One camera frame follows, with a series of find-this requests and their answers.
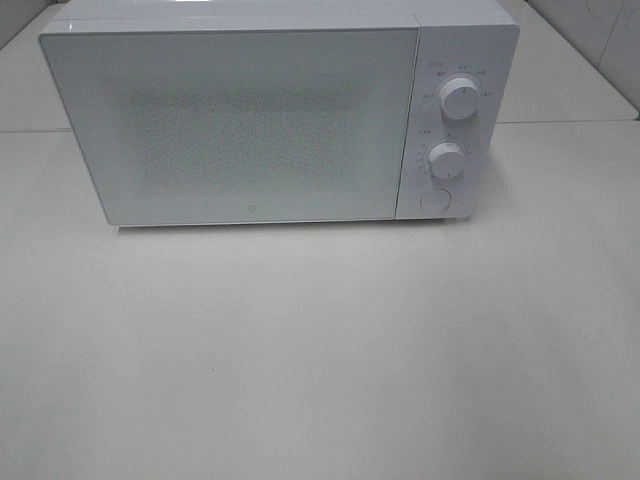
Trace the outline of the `round white door button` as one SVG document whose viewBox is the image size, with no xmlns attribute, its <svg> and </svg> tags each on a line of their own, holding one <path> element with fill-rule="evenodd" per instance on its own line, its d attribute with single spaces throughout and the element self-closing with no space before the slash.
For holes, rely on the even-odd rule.
<svg viewBox="0 0 640 480">
<path fill-rule="evenodd" d="M 452 196 L 446 189 L 431 189 L 420 200 L 420 206 L 429 216 L 439 216 L 450 206 Z"/>
</svg>

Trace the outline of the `white microwave oven body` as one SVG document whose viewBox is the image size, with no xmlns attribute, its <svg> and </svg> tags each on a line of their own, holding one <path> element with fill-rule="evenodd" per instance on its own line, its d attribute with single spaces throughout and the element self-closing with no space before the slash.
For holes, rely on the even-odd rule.
<svg viewBox="0 0 640 480">
<path fill-rule="evenodd" d="M 396 209 L 390 219 L 351 221 L 468 217 L 520 33 L 495 1 L 71 1 L 38 41 L 44 55 L 45 34 L 382 29 L 418 33 Z M 481 94 L 476 113 L 455 121 L 442 113 L 438 87 L 461 74 L 474 77 Z M 466 154 L 464 171 L 450 180 L 433 177 L 427 163 L 428 152 L 444 142 L 458 144 Z M 420 200 L 438 188 L 450 192 L 451 204 L 439 216 L 426 215 Z"/>
</svg>

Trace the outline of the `white microwave door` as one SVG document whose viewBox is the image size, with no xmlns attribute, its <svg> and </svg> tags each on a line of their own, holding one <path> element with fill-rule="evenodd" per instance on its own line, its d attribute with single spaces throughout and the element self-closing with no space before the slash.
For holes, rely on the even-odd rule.
<svg viewBox="0 0 640 480">
<path fill-rule="evenodd" d="M 107 221 L 390 219 L 414 29 L 45 34 Z"/>
</svg>

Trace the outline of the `white microwave knob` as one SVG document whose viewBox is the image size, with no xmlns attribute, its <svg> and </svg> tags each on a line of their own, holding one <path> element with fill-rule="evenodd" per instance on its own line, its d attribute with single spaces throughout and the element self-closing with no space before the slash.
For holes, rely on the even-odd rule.
<svg viewBox="0 0 640 480">
<path fill-rule="evenodd" d="M 467 74 L 455 75 L 438 87 L 438 101 L 444 116 L 460 121 L 473 116 L 479 108 L 481 87 Z"/>
<path fill-rule="evenodd" d="M 460 175 L 465 168 L 466 154 L 452 142 L 436 145 L 427 154 L 427 163 L 433 177 L 450 180 Z"/>
</svg>

